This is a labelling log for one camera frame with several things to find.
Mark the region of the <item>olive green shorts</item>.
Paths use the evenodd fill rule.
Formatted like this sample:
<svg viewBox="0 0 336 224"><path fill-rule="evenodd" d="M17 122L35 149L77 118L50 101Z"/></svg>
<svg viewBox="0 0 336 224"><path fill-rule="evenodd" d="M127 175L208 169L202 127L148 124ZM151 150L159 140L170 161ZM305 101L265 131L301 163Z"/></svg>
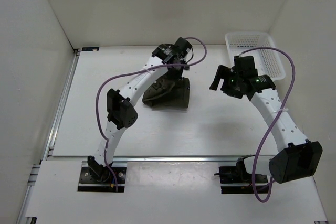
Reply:
<svg viewBox="0 0 336 224"><path fill-rule="evenodd" d="M159 77L143 94L143 104L151 108L187 109L190 102L190 80Z"/></svg>

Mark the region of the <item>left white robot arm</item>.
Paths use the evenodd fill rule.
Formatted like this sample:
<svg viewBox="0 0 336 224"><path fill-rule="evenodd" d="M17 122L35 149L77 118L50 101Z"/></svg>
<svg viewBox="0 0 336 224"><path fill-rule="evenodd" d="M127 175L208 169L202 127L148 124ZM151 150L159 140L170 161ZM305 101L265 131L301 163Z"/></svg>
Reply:
<svg viewBox="0 0 336 224"><path fill-rule="evenodd" d="M138 119L135 109L140 97L149 88L158 88L159 81L168 77L164 90L172 90L187 68L185 58L193 47L185 38L178 38L174 44L161 44L152 52L141 70L130 73L131 80L119 89L107 92L107 124L103 128L100 116L96 116L102 141L94 155L88 156L91 176L102 183L115 177L111 164L122 135Z"/></svg>

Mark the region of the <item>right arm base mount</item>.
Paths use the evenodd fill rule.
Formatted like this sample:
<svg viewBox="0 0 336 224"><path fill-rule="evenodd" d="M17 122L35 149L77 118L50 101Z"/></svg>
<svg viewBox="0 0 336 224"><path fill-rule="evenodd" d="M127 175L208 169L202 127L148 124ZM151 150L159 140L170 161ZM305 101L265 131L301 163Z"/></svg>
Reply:
<svg viewBox="0 0 336 224"><path fill-rule="evenodd" d="M220 166L214 173L219 178L221 194L253 194L252 175L238 166ZM269 180L267 176L256 174L256 189L259 194L267 194Z"/></svg>

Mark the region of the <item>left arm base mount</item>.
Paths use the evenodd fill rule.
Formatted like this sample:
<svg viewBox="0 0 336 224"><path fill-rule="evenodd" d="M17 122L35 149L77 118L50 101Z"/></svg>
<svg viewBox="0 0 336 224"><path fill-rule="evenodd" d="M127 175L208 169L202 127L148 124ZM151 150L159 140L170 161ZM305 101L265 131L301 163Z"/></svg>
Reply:
<svg viewBox="0 0 336 224"><path fill-rule="evenodd" d="M112 166L117 180L109 169L98 178L88 165L82 165L77 186L78 192L123 193L127 177L125 166Z"/></svg>

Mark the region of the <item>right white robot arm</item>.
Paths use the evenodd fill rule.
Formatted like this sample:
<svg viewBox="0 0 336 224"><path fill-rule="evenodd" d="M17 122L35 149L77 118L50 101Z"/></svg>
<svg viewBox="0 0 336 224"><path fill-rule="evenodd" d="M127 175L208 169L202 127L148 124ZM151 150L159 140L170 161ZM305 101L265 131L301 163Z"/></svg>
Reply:
<svg viewBox="0 0 336 224"><path fill-rule="evenodd" d="M253 56L235 57L232 68L217 68L211 90L221 90L226 95L241 99L246 96L257 108L271 129L278 153L274 157L241 157L236 177L247 182L255 173L271 176L282 184L313 176L322 155L322 146L312 142L298 129L288 112L282 108L276 86L268 75L259 75Z"/></svg>

